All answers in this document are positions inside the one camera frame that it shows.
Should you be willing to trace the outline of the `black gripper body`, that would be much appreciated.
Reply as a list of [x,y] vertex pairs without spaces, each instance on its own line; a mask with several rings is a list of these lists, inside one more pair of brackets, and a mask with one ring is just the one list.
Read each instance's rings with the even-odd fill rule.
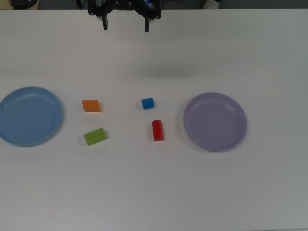
[[112,10],[143,10],[143,0],[107,0],[105,3],[105,9]]

